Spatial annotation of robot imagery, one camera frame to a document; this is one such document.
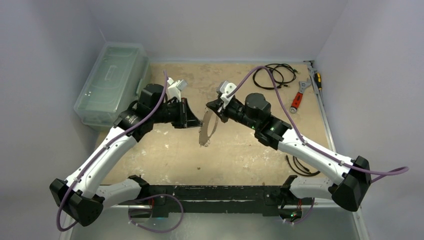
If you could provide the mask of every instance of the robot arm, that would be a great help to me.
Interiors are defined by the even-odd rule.
[[[202,125],[202,122],[190,110],[187,99],[181,97],[181,91],[187,83],[184,80],[173,81],[171,78],[168,79],[168,83],[170,100],[163,102],[146,122],[107,146],[112,139],[138,124],[152,111],[161,99],[162,85],[147,85],[141,92],[136,109],[133,109],[132,104],[119,115],[105,140],[91,156],[65,180],[55,179],[50,184],[50,191],[56,204],[59,206],[65,199],[63,210],[82,226],[85,227],[94,222],[104,208],[137,199],[148,186],[147,182],[135,175],[117,184],[102,186],[100,184],[121,157],[153,129],[154,123],[171,123],[176,129]],[[94,160],[83,176],[78,178],[81,171],[102,149],[105,149],[102,154]],[[69,195],[65,197],[70,188],[72,189]]]
[[[290,124],[271,114],[271,104],[262,94],[249,94],[243,104],[234,95],[229,96],[235,88],[235,84],[223,82],[217,90],[218,99],[208,102],[206,106],[214,111],[222,122],[232,119],[253,129],[254,137],[261,144],[296,156],[326,176],[323,178],[290,176],[285,185],[289,186],[291,194],[299,199],[333,199],[342,208],[357,211],[371,184],[370,174],[337,164],[329,157],[309,148],[300,141]],[[306,137],[303,138],[309,144],[326,154],[337,156],[348,165],[369,170],[368,161],[361,156],[352,159],[335,153]]]

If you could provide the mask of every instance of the white wall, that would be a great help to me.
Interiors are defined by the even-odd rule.
[[[374,170],[409,166],[369,189],[373,239],[423,239],[424,2],[352,0],[316,59],[336,148]]]
[[[73,105],[104,44],[82,0],[0,1],[0,235],[57,239],[49,191],[93,151]]]
[[[106,40],[157,60],[317,57],[347,0],[87,0]]]

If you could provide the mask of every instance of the clear plastic bin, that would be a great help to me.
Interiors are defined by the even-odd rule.
[[[73,107],[83,124],[107,131],[151,78],[140,44],[107,42]]]

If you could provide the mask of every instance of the enclosure floor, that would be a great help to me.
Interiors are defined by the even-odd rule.
[[[187,98],[194,114],[202,119],[205,104],[217,99],[216,88],[222,81],[236,85],[259,64],[235,63],[153,63],[151,82],[164,83],[163,70],[174,80],[185,79],[188,86],[182,96]],[[297,80],[279,90],[287,108],[299,90],[298,81],[306,81],[308,68],[293,64],[300,74]],[[286,81],[291,73],[281,69]],[[272,86],[264,70],[256,76],[261,85]],[[237,92],[244,103],[250,93],[261,93],[271,103],[274,116],[289,122],[280,107],[276,93],[254,85],[252,78]],[[301,105],[291,114],[300,132],[311,140],[328,147],[326,130],[313,87],[306,89]],[[215,123],[212,117],[209,133]],[[105,138],[102,132],[99,145]],[[294,172],[289,168],[285,153],[260,144],[254,130],[229,120],[219,122],[208,147],[199,145],[199,128],[174,129],[171,124],[155,124],[153,130],[130,149],[106,176],[103,184],[115,184],[130,175],[140,175],[150,184],[159,185],[281,185]]]

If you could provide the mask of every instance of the wrench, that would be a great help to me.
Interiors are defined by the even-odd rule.
[[[296,94],[296,97],[293,99],[293,103],[290,107],[290,113],[294,114],[298,111],[298,107],[301,104],[302,97],[304,95],[305,89],[312,84],[311,79],[308,78],[307,81],[299,81],[299,91]]]

